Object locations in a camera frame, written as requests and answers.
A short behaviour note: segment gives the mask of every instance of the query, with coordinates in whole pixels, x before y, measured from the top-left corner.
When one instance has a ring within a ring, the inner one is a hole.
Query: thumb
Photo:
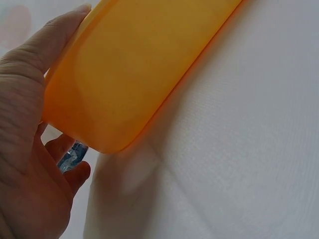
[[[74,11],[55,18],[25,44],[9,52],[4,59],[11,62],[25,62],[44,74],[56,61],[90,10],[91,6],[84,4]]]
[[[73,196],[79,191],[80,187],[90,177],[91,168],[87,162],[82,161],[71,171],[64,173],[66,181],[69,183]]]

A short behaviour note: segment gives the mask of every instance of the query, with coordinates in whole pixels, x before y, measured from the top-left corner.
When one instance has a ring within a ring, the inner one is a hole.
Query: plastic container
[[[241,0],[103,0],[47,75],[44,121],[103,153],[130,144]]]

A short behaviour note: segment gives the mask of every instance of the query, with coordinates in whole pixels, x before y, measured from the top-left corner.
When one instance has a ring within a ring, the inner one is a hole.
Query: finger
[[[75,140],[62,134],[59,138],[49,141],[45,148],[52,156],[55,162],[59,162],[66,152],[74,145]]]
[[[82,187],[82,185],[85,183],[85,181],[90,177],[90,174],[91,167],[87,162],[84,161],[82,161],[71,171],[64,173],[64,177],[69,183],[74,196],[79,191],[80,187]]]
[[[36,131],[36,135],[38,135],[39,137],[41,137],[46,129],[46,127],[48,126],[47,123],[42,122],[41,124],[39,124],[38,129]]]
[[[91,6],[84,4],[48,22],[25,44],[7,54],[6,59],[27,62],[44,74],[90,10]]]

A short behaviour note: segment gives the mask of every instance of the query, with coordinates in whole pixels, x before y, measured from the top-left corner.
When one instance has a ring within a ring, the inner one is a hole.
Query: white background
[[[76,4],[28,5],[38,28]],[[142,144],[98,161],[84,238],[319,238],[318,9],[247,0]],[[82,237],[88,194],[64,238]]]

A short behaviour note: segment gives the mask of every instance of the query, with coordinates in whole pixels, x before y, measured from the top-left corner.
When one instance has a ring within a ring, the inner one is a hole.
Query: hand
[[[90,9],[56,18],[0,60],[0,238],[59,238],[90,175],[86,162],[63,175],[56,164],[74,140],[62,135],[44,146],[46,125],[38,125],[43,75]]]

